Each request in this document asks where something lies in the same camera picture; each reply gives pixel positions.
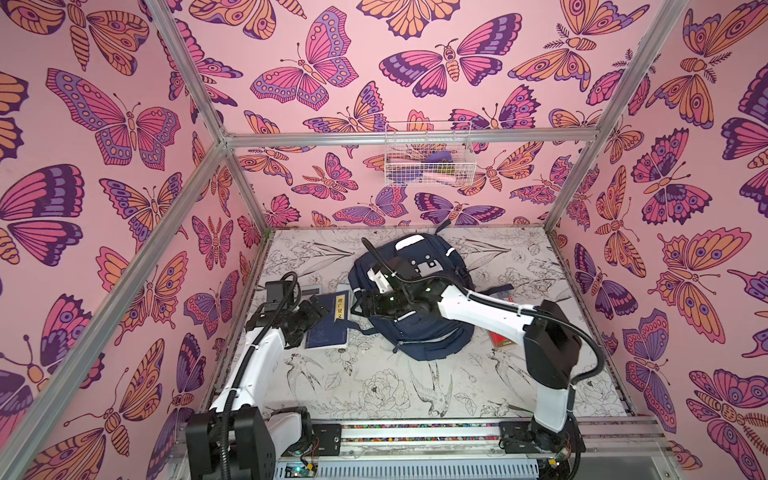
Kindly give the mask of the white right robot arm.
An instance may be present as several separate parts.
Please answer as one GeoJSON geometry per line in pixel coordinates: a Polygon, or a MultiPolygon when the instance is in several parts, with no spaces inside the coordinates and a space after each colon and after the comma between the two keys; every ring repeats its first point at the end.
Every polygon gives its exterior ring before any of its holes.
{"type": "Polygon", "coordinates": [[[396,353],[431,362],[460,352],[481,328],[522,347],[536,404],[525,427],[504,427],[508,453],[550,453],[555,462],[580,460],[583,444],[573,409],[575,388],[601,373],[605,356],[594,339],[554,302],[518,304],[477,292],[460,253],[437,234],[411,234],[383,246],[363,239],[365,254],[348,280],[352,311],[367,319],[362,334],[379,334],[396,353]]]}

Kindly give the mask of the pink item in basket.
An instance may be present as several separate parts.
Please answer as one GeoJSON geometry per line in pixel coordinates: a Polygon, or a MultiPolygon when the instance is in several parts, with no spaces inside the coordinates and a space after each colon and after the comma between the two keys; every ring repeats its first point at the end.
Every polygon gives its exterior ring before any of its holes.
{"type": "Polygon", "coordinates": [[[454,187],[459,179],[455,175],[423,172],[420,182],[425,185],[446,185],[454,187]]]}

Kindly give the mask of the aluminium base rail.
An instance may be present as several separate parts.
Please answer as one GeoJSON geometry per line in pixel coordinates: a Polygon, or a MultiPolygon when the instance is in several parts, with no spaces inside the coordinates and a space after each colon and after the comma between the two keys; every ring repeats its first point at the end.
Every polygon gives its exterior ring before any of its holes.
{"type": "MultiPolygon", "coordinates": [[[[317,465],[305,479],[682,479],[651,420],[585,418],[567,424],[557,452],[524,440],[517,419],[317,420],[317,465]]],[[[272,479],[297,456],[279,458],[272,479]]]]}

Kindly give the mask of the green circuit board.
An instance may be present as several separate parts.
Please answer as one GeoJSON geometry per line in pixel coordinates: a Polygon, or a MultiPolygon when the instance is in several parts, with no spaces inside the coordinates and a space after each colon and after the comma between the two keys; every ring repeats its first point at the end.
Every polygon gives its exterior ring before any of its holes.
{"type": "Polygon", "coordinates": [[[283,470],[285,479],[315,478],[317,465],[315,463],[289,462],[283,470]]]}

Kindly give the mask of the navy blue backpack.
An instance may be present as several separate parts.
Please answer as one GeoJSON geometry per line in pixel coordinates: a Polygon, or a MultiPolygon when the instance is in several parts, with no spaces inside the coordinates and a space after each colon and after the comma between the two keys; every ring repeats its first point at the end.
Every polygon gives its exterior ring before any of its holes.
{"type": "MultiPolygon", "coordinates": [[[[445,276],[466,289],[474,287],[464,259],[453,246],[438,233],[415,233],[379,247],[375,255],[366,253],[355,260],[348,275],[352,292],[376,288],[367,271],[378,268],[380,260],[407,278],[407,285],[426,286],[426,276],[434,281],[445,276]]],[[[366,336],[380,334],[394,346],[395,352],[401,351],[417,361],[440,360],[458,353],[470,342],[475,329],[471,324],[443,316],[426,320],[367,320],[371,324],[367,329],[352,320],[347,321],[347,327],[366,336]]]]}

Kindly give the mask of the red pencil case package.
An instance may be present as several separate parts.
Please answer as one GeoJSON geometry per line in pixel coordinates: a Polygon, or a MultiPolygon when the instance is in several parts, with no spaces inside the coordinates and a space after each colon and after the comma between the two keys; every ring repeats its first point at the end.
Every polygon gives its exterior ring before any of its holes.
{"type": "MultiPolygon", "coordinates": [[[[508,295],[507,292],[494,293],[492,294],[492,297],[499,300],[512,301],[512,298],[508,295]]],[[[499,348],[503,348],[503,347],[507,347],[515,344],[514,341],[502,335],[499,335],[496,332],[488,331],[488,335],[489,335],[489,339],[491,341],[492,347],[495,349],[499,349],[499,348]]]]}

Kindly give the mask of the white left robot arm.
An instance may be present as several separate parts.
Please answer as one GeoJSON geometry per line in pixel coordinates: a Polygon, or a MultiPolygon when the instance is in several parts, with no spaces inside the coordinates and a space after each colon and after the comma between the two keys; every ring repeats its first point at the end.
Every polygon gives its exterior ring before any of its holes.
{"type": "Polygon", "coordinates": [[[316,297],[302,297],[294,271],[268,288],[267,301],[246,322],[245,344],[221,394],[186,425],[191,479],[272,479],[284,454],[311,466],[307,457],[319,441],[308,410],[285,407],[265,418],[264,400],[283,353],[301,346],[327,312],[316,297]]]}

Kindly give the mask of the purple item in basket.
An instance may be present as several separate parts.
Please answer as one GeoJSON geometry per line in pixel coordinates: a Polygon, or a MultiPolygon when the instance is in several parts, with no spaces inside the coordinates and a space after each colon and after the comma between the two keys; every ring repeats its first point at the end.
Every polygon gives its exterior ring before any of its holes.
{"type": "Polygon", "coordinates": [[[424,160],[426,164],[450,164],[453,162],[450,151],[437,151],[429,154],[424,160]]]}

